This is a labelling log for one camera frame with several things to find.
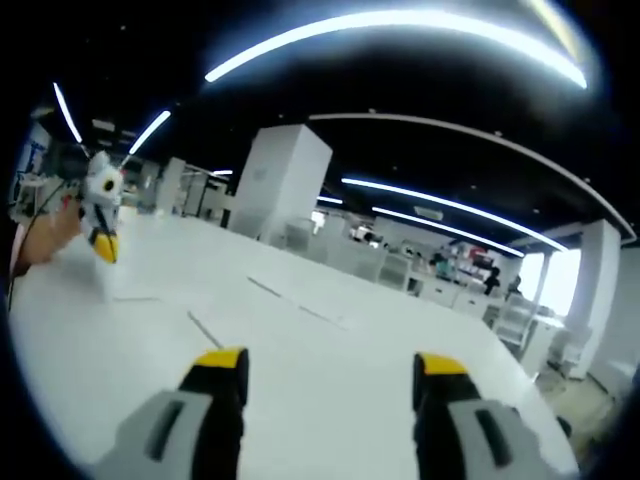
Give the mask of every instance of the line on table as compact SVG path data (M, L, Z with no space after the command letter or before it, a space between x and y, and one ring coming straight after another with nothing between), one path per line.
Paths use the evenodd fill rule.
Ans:
M198 330L200 330L202 332L202 334L207 337L211 343L213 343L216 347L218 347L219 349L223 349L224 345L222 345L221 342L218 341L218 339L216 337L214 337L213 335L211 335L211 333L209 333L209 330L207 330L204 325L202 325L202 323L200 322L200 320L198 320L195 315L193 313L191 313L191 311L187 312L187 315L189 316L189 318L191 319L191 321L195 324L196 327L198 327Z
M308 308L307 308L307 307L305 307L304 305L298 305L298 308L299 308L300 310L302 310L303 312L308 313L309 315L313 315L314 317L319 318L320 320L323 320L323 321L328 322L328 323L330 323L330 324L332 324L332 325L335 325L336 327L341 328L342 330L346 330L346 328L344 328L344 327L343 327L342 325L340 325L339 323L337 323L337 322L335 322L335 321L331 320L329 317L325 317L324 315L320 315L319 313L314 312L313 310L308 309Z
M251 277L247 277L247 280L249 280L251 283L253 283L255 286L262 288L263 290L269 292L271 295L275 295L278 298L282 298L282 295L278 292L276 292L275 290L267 287L265 284L260 283L259 281L257 281L255 278L251 278Z
M114 302L159 302L157 297L114 297Z

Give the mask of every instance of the white table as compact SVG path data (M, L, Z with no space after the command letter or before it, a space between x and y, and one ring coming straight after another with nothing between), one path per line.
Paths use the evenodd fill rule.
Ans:
M116 266L79 238L14 299L24 374L72 459L97 461L119 422L213 348L191 311L250 350L242 479L417 478L418 350L463 362L485 397L519 409L552 466L577 471L553 413L482 322L197 219L122 210Z

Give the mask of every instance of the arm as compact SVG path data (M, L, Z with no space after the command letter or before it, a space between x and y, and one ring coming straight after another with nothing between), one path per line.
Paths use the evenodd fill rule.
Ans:
M41 215L31 229L3 216L3 264L7 277L24 275L31 265L46 263L80 233L79 205L71 201L53 215Z

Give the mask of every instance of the equipment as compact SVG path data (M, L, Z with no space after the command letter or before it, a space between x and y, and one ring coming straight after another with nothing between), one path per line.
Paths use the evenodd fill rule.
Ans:
M420 480L561 478L518 412L483 400L460 363L417 353L413 368Z
M235 480L248 378L245 348L199 357L178 390L158 393L120 425L115 448L90 473L99 480ZM482 400L453 359L415 355L413 410L420 480L561 478L518 412Z
M93 250L108 263L118 258L116 222L122 184L122 173L111 165L109 156L96 153L80 191L80 225Z
M199 357L178 390L158 393L120 425L91 476L235 480L248 383L247 349Z

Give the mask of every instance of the human hand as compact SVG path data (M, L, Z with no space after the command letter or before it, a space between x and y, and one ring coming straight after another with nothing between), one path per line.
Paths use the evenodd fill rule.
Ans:
M46 263L54 253L67 246L80 233L79 208L80 204L71 200L58 212L36 218L23 239L17 263L22 266Z

